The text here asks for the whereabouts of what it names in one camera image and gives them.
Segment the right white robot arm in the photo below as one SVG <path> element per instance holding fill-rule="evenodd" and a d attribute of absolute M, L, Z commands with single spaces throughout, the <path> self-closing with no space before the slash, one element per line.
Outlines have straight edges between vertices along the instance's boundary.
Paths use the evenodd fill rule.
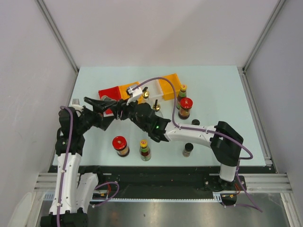
<path fill-rule="evenodd" d="M 119 100 L 111 110 L 119 120 L 129 119 L 155 142 L 182 141 L 209 147 L 220 163 L 219 186 L 229 190 L 235 185 L 243 137 L 228 123 L 219 121 L 215 126 L 177 124 L 157 116 L 148 103 L 138 104 Z"/>

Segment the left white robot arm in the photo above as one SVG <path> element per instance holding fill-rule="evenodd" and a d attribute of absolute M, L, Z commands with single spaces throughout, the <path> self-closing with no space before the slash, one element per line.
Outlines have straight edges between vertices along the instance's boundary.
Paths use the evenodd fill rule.
<path fill-rule="evenodd" d="M 85 143 L 84 133 L 91 127 L 106 130 L 114 117 L 105 117 L 104 112 L 115 106 L 117 101 L 107 96 L 101 100 L 85 97 L 84 101 L 93 109 L 76 104 L 60 107 L 60 128 L 55 144 L 58 161 L 56 187 L 49 214 L 41 218 L 42 227 L 88 226 L 87 212 L 94 189 L 105 183 L 104 176 L 99 173 L 78 176 L 78 170 Z"/>

